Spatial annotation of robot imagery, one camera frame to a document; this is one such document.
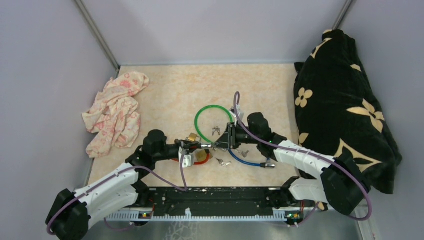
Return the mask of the green cable lock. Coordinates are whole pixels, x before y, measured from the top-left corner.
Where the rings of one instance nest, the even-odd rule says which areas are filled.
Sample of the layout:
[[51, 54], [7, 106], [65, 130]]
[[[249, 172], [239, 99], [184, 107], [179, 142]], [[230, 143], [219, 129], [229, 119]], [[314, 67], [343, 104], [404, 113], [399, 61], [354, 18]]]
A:
[[194, 127], [195, 127], [195, 130], [196, 130], [196, 132], [197, 132], [197, 134], [199, 135], [199, 137], [201, 138], [201, 139], [203, 139], [203, 140], [205, 140], [206, 142], [209, 142], [209, 143], [211, 143], [212, 141], [210, 140], [210, 139], [208, 139], [203, 133], [202, 133], [202, 131], [200, 130], [200, 127], [199, 127], [199, 118], [200, 118], [200, 115], [204, 112], [204, 111], [206, 111], [206, 110], [209, 110], [209, 109], [219, 109], [219, 110], [222, 110], [223, 112], [225, 112], [226, 113], [226, 115], [228, 116], [228, 119], [229, 119], [229, 122], [230, 123], [233, 123], [234, 122], [234, 118], [233, 118], [233, 116], [232, 116], [232, 114], [230, 113], [230, 111], [228, 110], [228, 109], [226, 109], [226, 108], [224, 108], [223, 106], [221, 106], [221, 105], [216, 105], [216, 104], [210, 104], [210, 105], [206, 105], [206, 106], [204, 106], [203, 108], [201, 108], [197, 113], [196, 113], [196, 115], [195, 115], [195, 117], [194, 117]]

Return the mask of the small brass padlock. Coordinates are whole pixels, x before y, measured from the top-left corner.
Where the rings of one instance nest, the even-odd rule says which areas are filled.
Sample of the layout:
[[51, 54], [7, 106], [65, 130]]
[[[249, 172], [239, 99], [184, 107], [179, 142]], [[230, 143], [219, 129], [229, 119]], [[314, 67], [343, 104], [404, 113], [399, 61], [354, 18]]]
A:
[[189, 136], [186, 138], [189, 142], [196, 142], [198, 138], [198, 135], [196, 133], [190, 133]]

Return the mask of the silver key bunch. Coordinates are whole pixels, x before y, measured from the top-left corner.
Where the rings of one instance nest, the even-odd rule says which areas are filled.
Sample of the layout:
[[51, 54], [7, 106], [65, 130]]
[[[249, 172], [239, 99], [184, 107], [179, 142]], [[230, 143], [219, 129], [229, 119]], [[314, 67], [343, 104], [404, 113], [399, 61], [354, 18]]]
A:
[[218, 161], [218, 163], [219, 163], [222, 167], [224, 167], [224, 166], [229, 166], [229, 165], [231, 165], [231, 164], [232, 164], [232, 162], [231, 162], [231, 161], [224, 161], [223, 159], [220, 159], [220, 158], [217, 158], [216, 160]]

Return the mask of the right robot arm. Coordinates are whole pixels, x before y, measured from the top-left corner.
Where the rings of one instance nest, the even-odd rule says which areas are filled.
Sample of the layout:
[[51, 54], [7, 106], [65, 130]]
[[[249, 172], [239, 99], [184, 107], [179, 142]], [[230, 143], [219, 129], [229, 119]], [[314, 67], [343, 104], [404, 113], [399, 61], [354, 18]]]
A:
[[264, 157], [310, 175], [311, 179], [296, 177], [289, 181], [288, 188], [281, 193], [287, 206], [310, 200], [328, 204], [340, 214], [350, 216], [363, 200], [370, 201], [370, 184], [347, 149], [340, 156], [329, 156], [296, 145], [273, 132], [260, 112], [250, 114], [247, 123], [247, 126], [239, 120], [228, 123], [213, 147], [235, 150], [242, 144], [254, 144]]

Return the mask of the black floral blanket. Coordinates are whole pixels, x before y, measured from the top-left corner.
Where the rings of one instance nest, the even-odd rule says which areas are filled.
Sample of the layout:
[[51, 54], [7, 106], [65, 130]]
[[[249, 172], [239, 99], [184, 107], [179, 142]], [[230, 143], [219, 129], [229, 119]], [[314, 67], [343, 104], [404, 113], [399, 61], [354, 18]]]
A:
[[326, 30], [306, 61], [294, 67], [299, 144], [334, 157], [350, 153], [368, 183], [392, 195], [403, 157], [373, 93], [355, 39], [342, 30]]

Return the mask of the large brass padlock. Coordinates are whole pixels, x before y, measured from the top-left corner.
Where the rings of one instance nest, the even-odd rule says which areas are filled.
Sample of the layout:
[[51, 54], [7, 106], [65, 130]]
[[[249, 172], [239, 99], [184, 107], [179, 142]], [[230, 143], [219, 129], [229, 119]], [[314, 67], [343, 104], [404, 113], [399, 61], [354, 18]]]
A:
[[197, 162], [203, 162], [208, 158], [208, 152], [205, 149], [199, 150], [195, 153], [195, 157]]

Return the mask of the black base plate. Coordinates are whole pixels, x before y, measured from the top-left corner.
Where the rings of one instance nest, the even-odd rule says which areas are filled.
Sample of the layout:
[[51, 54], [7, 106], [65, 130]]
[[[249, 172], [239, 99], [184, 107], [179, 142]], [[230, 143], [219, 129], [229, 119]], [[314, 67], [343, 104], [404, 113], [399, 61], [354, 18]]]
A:
[[133, 207], [152, 209], [155, 217], [265, 217], [283, 208], [313, 207], [311, 200], [295, 200], [281, 187], [150, 188]]

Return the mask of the blue cable lock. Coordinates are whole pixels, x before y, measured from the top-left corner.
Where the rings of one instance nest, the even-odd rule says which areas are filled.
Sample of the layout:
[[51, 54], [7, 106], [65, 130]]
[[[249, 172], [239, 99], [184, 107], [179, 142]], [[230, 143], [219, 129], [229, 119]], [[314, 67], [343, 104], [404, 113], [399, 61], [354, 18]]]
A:
[[235, 153], [229, 149], [228, 153], [239, 163], [247, 165], [247, 166], [251, 166], [251, 167], [260, 167], [260, 168], [264, 168], [264, 169], [274, 169], [276, 166], [273, 163], [270, 163], [269, 161], [266, 162], [262, 162], [262, 163], [256, 163], [256, 162], [250, 162], [250, 161], [246, 161], [243, 160], [241, 158], [239, 158], [238, 156], [235, 155]]

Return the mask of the red cable lock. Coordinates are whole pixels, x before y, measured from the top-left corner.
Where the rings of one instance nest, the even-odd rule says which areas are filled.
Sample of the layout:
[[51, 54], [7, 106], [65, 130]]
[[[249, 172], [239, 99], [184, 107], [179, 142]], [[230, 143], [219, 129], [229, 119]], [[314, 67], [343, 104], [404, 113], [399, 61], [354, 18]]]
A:
[[[211, 148], [212, 143], [186, 140], [177, 141], [176, 143], [170, 145], [170, 149], [176, 150], [177, 153], [177, 158], [172, 158], [172, 160], [178, 162], [183, 168], [207, 163], [211, 158]], [[204, 152], [204, 157], [199, 158], [196, 156], [196, 151]]]

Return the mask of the green lock key pair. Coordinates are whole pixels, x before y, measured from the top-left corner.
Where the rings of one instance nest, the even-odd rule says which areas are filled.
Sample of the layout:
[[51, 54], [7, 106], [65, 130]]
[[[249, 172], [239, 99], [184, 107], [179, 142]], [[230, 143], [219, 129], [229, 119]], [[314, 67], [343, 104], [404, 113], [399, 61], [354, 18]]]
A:
[[218, 126], [215, 126], [212, 128], [212, 136], [215, 136], [215, 135], [218, 135], [218, 136], [221, 135], [221, 129]]

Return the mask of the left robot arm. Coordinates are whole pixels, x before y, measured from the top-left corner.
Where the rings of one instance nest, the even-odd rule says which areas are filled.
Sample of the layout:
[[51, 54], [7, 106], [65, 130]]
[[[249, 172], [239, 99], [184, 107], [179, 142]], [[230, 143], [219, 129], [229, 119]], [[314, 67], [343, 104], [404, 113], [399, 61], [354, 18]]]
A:
[[163, 131], [151, 130], [143, 144], [115, 170], [83, 188], [60, 191], [45, 221], [47, 233], [60, 240], [80, 240], [108, 215], [134, 204], [146, 206], [150, 193], [141, 180], [149, 174], [179, 191], [187, 191], [185, 181], [179, 187], [156, 174], [156, 162], [178, 159], [182, 170], [184, 161], [201, 147], [199, 141], [184, 139], [176, 139], [168, 144]]

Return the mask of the small key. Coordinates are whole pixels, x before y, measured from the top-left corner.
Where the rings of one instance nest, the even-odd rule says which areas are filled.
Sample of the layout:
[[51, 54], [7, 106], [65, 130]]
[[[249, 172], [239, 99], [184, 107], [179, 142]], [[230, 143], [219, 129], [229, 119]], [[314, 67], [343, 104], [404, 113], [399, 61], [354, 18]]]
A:
[[250, 151], [249, 150], [246, 150], [246, 151], [239, 151], [239, 153], [244, 157], [244, 158], [246, 158], [247, 156], [248, 156], [248, 154], [250, 153]]

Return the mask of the pink patterned cloth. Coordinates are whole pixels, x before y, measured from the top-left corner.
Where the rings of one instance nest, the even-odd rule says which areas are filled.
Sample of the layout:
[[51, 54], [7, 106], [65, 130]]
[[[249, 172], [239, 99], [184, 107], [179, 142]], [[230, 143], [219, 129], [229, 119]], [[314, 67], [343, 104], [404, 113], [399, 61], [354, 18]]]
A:
[[134, 96], [146, 89], [150, 79], [143, 73], [133, 71], [111, 78], [98, 92], [82, 119], [89, 133], [96, 134], [86, 147], [91, 159], [109, 155], [111, 148], [130, 148], [141, 128], [139, 103]]

